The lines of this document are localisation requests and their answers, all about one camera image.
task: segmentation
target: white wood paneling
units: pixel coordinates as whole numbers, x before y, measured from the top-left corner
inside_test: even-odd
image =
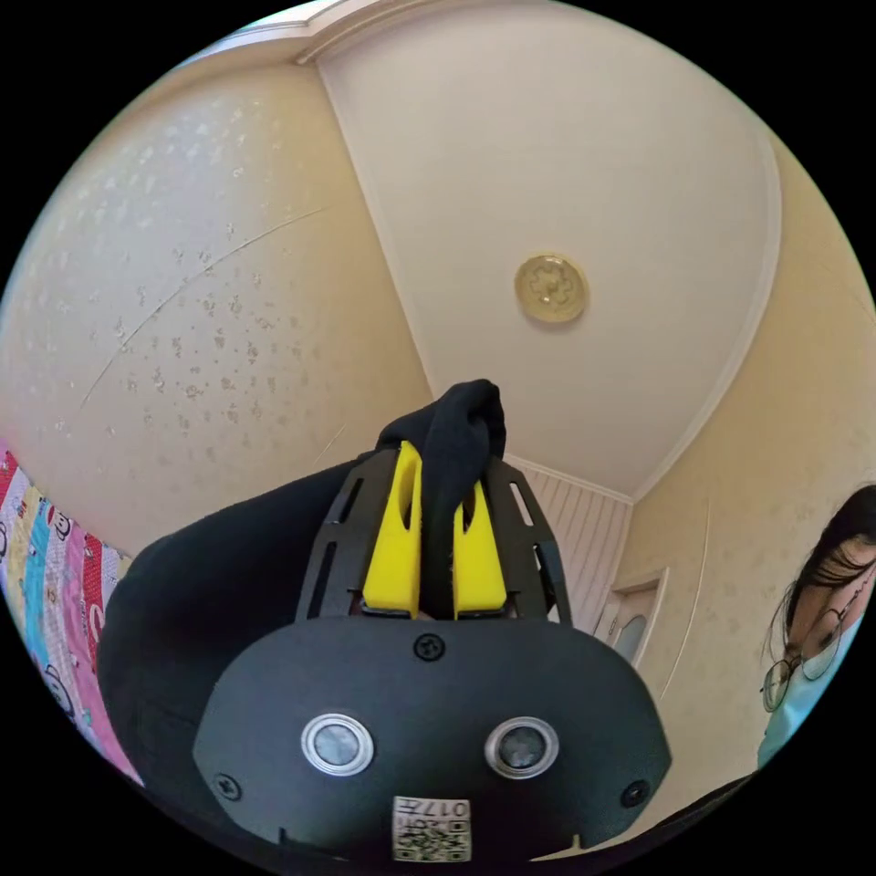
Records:
[[[621,562],[632,505],[599,489],[512,464],[526,476],[554,531],[572,620],[579,630],[592,633]]]

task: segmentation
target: glasses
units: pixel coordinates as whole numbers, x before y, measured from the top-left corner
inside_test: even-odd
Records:
[[[819,679],[830,668],[840,650],[842,622],[849,613],[851,603],[858,598],[862,589],[855,590],[842,611],[826,609],[819,614],[800,648],[799,656],[791,660],[783,658],[770,667],[764,686],[760,689],[760,693],[764,695],[764,708],[768,712],[775,712],[782,705],[787,683],[798,666],[802,668],[803,677],[811,682]]]

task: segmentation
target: qr code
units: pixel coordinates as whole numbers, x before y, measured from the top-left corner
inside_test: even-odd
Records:
[[[468,800],[396,797],[392,802],[392,856],[428,863],[471,860]]]

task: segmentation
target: striped blanket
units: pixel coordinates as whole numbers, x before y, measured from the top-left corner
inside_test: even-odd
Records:
[[[95,673],[103,610],[130,559],[65,516],[0,442],[0,587],[43,680],[79,732],[140,781],[112,732]]]

